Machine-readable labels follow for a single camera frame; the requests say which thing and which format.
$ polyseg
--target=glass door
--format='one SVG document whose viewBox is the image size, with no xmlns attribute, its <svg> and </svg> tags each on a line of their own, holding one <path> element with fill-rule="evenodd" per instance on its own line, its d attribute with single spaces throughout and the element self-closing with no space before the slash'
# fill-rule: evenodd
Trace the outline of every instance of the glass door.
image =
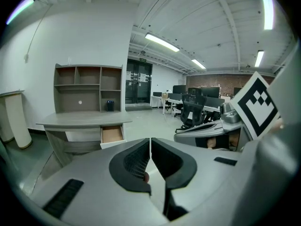
<svg viewBox="0 0 301 226">
<path fill-rule="evenodd" d="M 150 102 L 151 70 L 151 64 L 131 59 L 127 61 L 126 104 Z"/>
</svg>

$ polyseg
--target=white side table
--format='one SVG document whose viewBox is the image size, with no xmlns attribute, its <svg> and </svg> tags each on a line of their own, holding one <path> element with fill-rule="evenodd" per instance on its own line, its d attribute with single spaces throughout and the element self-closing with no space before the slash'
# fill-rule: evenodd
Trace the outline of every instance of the white side table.
<svg viewBox="0 0 301 226">
<path fill-rule="evenodd" d="M 22 108 L 23 90 L 0 94 L 0 136 L 4 142 L 14 137 L 21 149 L 32 143 Z"/>
</svg>

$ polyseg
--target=fluorescent light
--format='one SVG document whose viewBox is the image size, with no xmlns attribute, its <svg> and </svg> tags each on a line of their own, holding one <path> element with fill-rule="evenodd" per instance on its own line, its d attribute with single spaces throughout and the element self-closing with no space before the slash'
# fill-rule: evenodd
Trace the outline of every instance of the fluorescent light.
<svg viewBox="0 0 301 226">
<path fill-rule="evenodd" d="M 264 5 L 264 29 L 273 29 L 274 6 L 273 0 L 263 0 Z"/>
<path fill-rule="evenodd" d="M 196 63 L 198 66 L 200 66 L 202 69 L 206 69 L 205 66 L 203 66 L 198 60 L 192 59 L 192 62 Z"/>
<path fill-rule="evenodd" d="M 259 50 L 258 51 L 258 55 L 257 55 L 257 59 L 256 59 L 256 63 L 255 63 L 255 67 L 259 67 L 260 65 L 260 62 L 262 60 L 262 57 L 263 57 L 263 53 L 264 51 L 263 50 Z"/>
<path fill-rule="evenodd" d="M 168 43 L 168 42 L 166 42 L 166 41 L 164 41 L 164 40 L 162 40 L 162 39 L 160 39 L 160 38 L 158 38 L 158 37 L 156 37 L 156 36 L 154 36 L 150 33 L 147 33 L 145 38 L 148 39 L 148 40 L 154 41 L 156 43 L 159 43 L 159 44 L 171 49 L 174 52 L 178 52 L 180 50 L 176 46 L 174 46 L 174 45 L 172 45 L 172 44 L 170 44 L 170 43 Z"/>
<path fill-rule="evenodd" d="M 21 13 L 25 8 L 29 5 L 33 4 L 34 0 L 23 0 L 19 3 L 19 5 L 15 8 L 15 10 L 11 13 L 6 24 L 9 24 L 19 13 Z"/>
</svg>

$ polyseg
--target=brick wall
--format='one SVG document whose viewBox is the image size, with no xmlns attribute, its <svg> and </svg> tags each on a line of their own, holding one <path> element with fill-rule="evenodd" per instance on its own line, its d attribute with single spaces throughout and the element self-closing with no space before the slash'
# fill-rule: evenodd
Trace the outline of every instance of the brick wall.
<svg viewBox="0 0 301 226">
<path fill-rule="evenodd" d="M 234 87 L 242 88 L 251 78 L 251 75 L 235 74 L 208 74 L 187 76 L 186 87 L 218 86 L 221 87 L 221 95 L 233 95 Z M 273 77 L 263 76 L 268 84 L 274 80 Z"/>
</svg>

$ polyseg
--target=wall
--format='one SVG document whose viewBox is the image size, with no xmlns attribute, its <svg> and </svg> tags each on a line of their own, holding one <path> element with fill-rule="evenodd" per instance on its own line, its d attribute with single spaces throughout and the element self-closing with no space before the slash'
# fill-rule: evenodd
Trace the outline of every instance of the wall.
<svg viewBox="0 0 301 226">
<path fill-rule="evenodd" d="M 242 88 L 251 78 L 251 75 L 232 75 L 232 74 L 214 74 L 214 75 L 197 75 L 187 76 L 186 86 L 197 87 L 205 86 L 218 86 L 221 87 L 221 95 L 233 95 L 234 87 Z M 268 84 L 274 80 L 273 77 L 263 76 Z"/>
<path fill-rule="evenodd" d="M 174 85 L 179 85 L 179 80 L 182 80 L 185 84 L 186 76 L 163 66 L 153 65 L 150 95 L 152 96 L 153 92 L 166 92 L 169 89 L 173 90 Z"/>
<path fill-rule="evenodd" d="M 24 63 L 39 20 L 24 22 L 23 28 L 0 50 L 0 93 L 24 89 L 27 126 L 54 113 L 55 64 L 126 66 L 129 40 L 137 5 L 101 0 L 53 5 L 41 22 Z M 121 106 L 125 107 L 125 74 L 122 76 Z"/>
</svg>

